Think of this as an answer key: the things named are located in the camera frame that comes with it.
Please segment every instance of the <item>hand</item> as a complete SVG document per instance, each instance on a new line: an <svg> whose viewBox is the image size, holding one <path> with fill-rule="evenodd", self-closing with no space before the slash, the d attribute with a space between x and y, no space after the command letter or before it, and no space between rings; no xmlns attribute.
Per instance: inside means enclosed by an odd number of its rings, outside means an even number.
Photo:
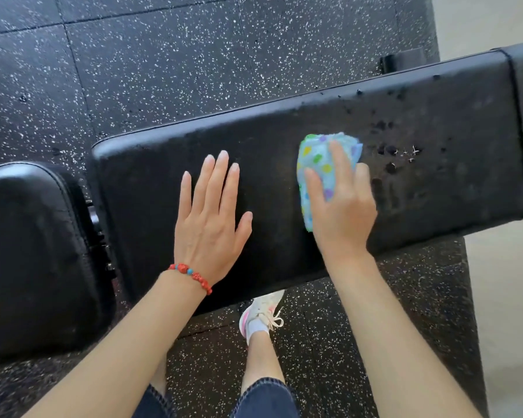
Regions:
<svg viewBox="0 0 523 418"><path fill-rule="evenodd" d="M213 156L208 155L194 189L194 202L188 172L182 176L180 189L174 263L191 267L210 285L227 275L252 232L250 211L244 213L235 231L240 169L234 163L225 183L228 166L226 151L221 151L216 163Z"/></svg>
<svg viewBox="0 0 523 418"><path fill-rule="evenodd" d="M310 168L305 170L314 237L328 271L331 266L368 254L366 242L377 216L368 166L359 163L353 172L338 142L330 142L329 150L335 165L335 191L329 202L323 197L318 174Z"/></svg>

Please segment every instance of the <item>polka dot cloth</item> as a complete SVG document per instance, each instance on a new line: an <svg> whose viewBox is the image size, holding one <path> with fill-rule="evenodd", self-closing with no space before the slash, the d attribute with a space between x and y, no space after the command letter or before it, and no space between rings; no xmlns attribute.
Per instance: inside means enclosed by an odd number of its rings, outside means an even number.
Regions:
<svg viewBox="0 0 523 418"><path fill-rule="evenodd" d="M335 171L331 152L329 152L329 142L332 140L338 141L342 146L354 168L360 154L363 151L363 145L359 140L352 136L347 136L344 133L335 133L332 135L307 135L300 143L297 161L297 179L300 188L300 206L302 208L302 216L304 217L304 225L306 230L312 231L312 212L310 210L310 198L306 189L306 182L304 179L304 168L313 168L319 175L323 183L323 195L328 201L333 196L335 188Z"/></svg>

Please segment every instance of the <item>white floor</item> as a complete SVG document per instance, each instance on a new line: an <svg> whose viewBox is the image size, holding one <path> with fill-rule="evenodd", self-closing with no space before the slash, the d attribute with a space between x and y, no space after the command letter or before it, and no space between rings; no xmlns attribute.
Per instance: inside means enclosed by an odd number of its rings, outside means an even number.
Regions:
<svg viewBox="0 0 523 418"><path fill-rule="evenodd" d="M523 0L432 0L442 60L523 42ZM523 221L465 238L492 418L523 418Z"/></svg>

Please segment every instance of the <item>forearm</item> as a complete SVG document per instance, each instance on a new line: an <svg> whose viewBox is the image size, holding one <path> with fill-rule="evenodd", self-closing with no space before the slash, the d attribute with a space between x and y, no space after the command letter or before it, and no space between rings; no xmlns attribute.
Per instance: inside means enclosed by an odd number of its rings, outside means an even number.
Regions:
<svg viewBox="0 0 523 418"><path fill-rule="evenodd" d="M162 356L205 296L166 271L141 301L26 417L131 417Z"/></svg>
<svg viewBox="0 0 523 418"><path fill-rule="evenodd" d="M329 270L363 358L377 409L388 417L478 417L364 254Z"/></svg>

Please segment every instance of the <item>black speckled floor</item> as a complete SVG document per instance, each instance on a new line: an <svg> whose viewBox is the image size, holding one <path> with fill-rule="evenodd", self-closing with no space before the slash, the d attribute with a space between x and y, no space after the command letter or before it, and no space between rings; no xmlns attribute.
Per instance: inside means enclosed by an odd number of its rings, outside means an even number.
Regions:
<svg viewBox="0 0 523 418"><path fill-rule="evenodd" d="M439 59L430 0L0 0L0 163L59 163L85 184L99 138L374 76L381 55L418 46ZM486 413L461 243L380 266ZM168 385L180 416L231 411L245 306L193 318L174 344ZM376 416L331 282L291 288L284 306L274 342L302 416ZM125 310L119 299L118 319ZM0 417L20 416L83 355L0 367Z"/></svg>

